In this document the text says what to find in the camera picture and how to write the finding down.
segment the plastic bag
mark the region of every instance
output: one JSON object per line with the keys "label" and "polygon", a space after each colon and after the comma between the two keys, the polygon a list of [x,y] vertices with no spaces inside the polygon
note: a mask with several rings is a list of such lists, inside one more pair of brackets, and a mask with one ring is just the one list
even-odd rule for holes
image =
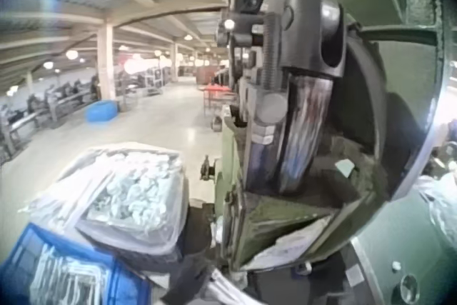
{"label": "plastic bag", "polygon": [[428,202],[430,220],[457,249],[457,186],[452,173],[440,180],[421,176],[413,185]]}
{"label": "plastic bag", "polygon": [[26,210],[60,234],[76,227],[102,244],[164,255],[176,245],[188,204],[179,153],[127,143],[89,149]]}

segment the blue plastic crate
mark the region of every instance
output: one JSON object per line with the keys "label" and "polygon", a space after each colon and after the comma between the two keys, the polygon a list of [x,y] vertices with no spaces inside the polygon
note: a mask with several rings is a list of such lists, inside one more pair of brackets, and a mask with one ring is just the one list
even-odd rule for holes
{"label": "blue plastic crate", "polygon": [[117,103],[112,100],[101,100],[90,105],[86,110],[89,123],[110,121],[117,116]]}
{"label": "blue plastic crate", "polygon": [[29,304],[29,289],[44,244],[53,246],[62,256],[105,266],[110,271],[103,295],[105,305],[149,304],[150,283],[131,273],[112,255],[75,244],[35,224],[27,225],[0,268],[1,304]]}

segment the concrete floor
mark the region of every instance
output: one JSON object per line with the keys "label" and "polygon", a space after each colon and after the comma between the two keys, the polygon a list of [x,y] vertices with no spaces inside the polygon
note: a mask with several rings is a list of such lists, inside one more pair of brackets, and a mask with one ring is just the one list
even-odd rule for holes
{"label": "concrete floor", "polygon": [[132,111],[104,125],[88,124],[84,110],[72,114],[58,129],[35,134],[28,146],[1,168],[0,261],[11,251],[28,221],[18,213],[36,194],[48,187],[61,170],[84,149],[101,144],[136,141],[181,151],[189,178],[191,199],[214,201],[214,184],[200,181],[205,154],[221,155],[221,136],[203,115],[203,94],[195,78],[180,77],[158,96],[139,99]]}

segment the fluorescent light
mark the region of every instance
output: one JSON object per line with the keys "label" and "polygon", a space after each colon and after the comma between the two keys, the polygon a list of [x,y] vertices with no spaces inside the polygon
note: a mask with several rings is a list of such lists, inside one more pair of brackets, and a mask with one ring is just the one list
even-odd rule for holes
{"label": "fluorescent light", "polygon": [[225,22],[224,22],[224,27],[231,31],[233,29],[235,29],[235,22],[232,21],[231,19],[227,19]]}
{"label": "fluorescent light", "polygon": [[65,53],[66,57],[68,57],[69,60],[76,60],[78,58],[78,51],[76,50],[68,50]]}
{"label": "fluorescent light", "polygon": [[43,67],[46,69],[52,69],[54,67],[54,62],[53,61],[47,61],[43,64]]}

